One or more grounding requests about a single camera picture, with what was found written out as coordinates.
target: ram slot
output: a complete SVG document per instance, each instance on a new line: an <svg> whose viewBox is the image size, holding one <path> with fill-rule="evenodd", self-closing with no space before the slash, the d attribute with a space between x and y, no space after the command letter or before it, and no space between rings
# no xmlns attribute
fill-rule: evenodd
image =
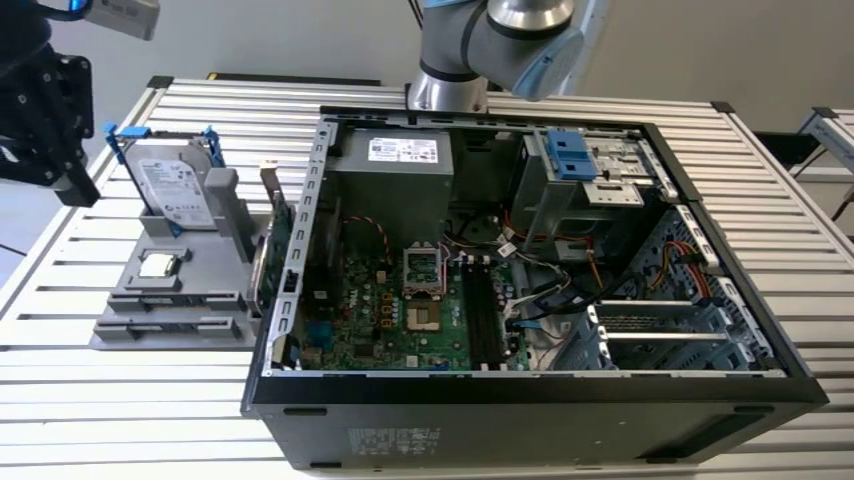
<svg viewBox="0 0 854 480"><path fill-rule="evenodd" d="M504 362L492 279L488 265L462 265L462 304L468 324L472 370L497 370Z"/></svg>

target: slatted metal table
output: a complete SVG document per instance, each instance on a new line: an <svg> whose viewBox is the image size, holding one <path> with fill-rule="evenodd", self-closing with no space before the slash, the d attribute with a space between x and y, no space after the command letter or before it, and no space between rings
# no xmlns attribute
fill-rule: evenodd
<svg viewBox="0 0 854 480"><path fill-rule="evenodd" d="M854 477L854 246L735 114L708 103L490 97L497 114L653 122L693 180L831 404L701 464L653 477ZM257 176L278 162L289 200L320 105L400 108L398 88L174 80L147 88L123 124L213 125L238 194L268 208ZM249 352L95 352L90 329L141 226L141 201L107 151L90 166L103 199L62 208L0 291L0 471L3 479L193 475L301 477L260 422L240 418ZM364 476L388 476L389 472ZM413 471L393 475L636 478L636 470Z"/></svg>
<svg viewBox="0 0 854 480"><path fill-rule="evenodd" d="M797 133L811 134L854 173L854 110L813 108Z"/></svg>

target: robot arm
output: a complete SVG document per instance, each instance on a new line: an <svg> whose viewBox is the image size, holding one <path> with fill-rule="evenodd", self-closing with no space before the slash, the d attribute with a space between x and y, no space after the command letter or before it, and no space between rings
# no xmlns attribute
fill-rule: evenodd
<svg viewBox="0 0 854 480"><path fill-rule="evenodd" d="M81 146L93 133L90 68L53 51L46 20L79 20L90 6L0 2L0 177L49 187L65 205L85 207L98 198Z"/></svg>
<svg viewBox="0 0 854 480"><path fill-rule="evenodd" d="M425 0L413 110L485 112L486 80L536 101L577 59L572 0Z"/></svg>
<svg viewBox="0 0 854 480"><path fill-rule="evenodd" d="M420 72L406 92L414 110L486 111L486 80L538 100L565 78L582 44L569 27L572 0L424 0ZM91 76L85 58L57 54L46 20L86 17L150 39L155 0L0 0L0 178L51 188L69 206L91 206L85 171Z"/></svg>

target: case label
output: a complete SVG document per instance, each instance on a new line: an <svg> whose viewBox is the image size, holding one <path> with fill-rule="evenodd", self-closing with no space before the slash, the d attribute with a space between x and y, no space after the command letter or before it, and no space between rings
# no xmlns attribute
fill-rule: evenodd
<svg viewBox="0 0 854 480"><path fill-rule="evenodd" d="M438 428L350 428L353 455L432 455L438 446Z"/></svg>
<svg viewBox="0 0 854 480"><path fill-rule="evenodd" d="M437 143L434 140L372 138L368 161L438 163Z"/></svg>

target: power supply label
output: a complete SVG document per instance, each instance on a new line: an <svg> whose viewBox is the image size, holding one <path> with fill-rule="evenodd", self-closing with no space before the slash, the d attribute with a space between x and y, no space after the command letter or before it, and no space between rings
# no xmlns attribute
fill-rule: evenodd
<svg viewBox="0 0 854 480"><path fill-rule="evenodd" d="M213 217L189 165L180 160L143 159L138 168L160 209L154 213L184 228L212 228Z"/></svg>
<svg viewBox="0 0 854 480"><path fill-rule="evenodd" d="M350 428L353 455L432 455L438 428Z"/></svg>
<svg viewBox="0 0 854 480"><path fill-rule="evenodd" d="M437 142L402 138L372 138L368 161L438 163Z"/></svg>

